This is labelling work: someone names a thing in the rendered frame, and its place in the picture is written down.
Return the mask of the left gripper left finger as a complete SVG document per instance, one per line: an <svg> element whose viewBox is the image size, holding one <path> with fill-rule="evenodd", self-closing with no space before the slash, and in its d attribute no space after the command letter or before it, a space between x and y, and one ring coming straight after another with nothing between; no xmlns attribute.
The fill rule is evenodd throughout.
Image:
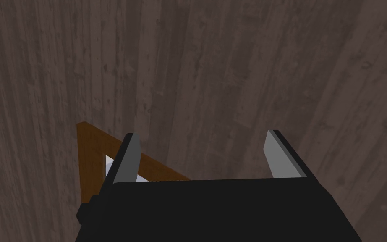
<svg viewBox="0 0 387 242"><path fill-rule="evenodd" d="M103 184L136 182L141 159L141 146L137 133L127 133Z"/></svg>

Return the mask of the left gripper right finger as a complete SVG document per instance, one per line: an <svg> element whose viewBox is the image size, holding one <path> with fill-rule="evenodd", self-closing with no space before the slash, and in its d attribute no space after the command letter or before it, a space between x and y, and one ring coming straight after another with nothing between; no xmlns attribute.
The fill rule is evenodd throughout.
<svg viewBox="0 0 387 242"><path fill-rule="evenodd" d="M267 131L263 152L273 178L315 177L277 129Z"/></svg>

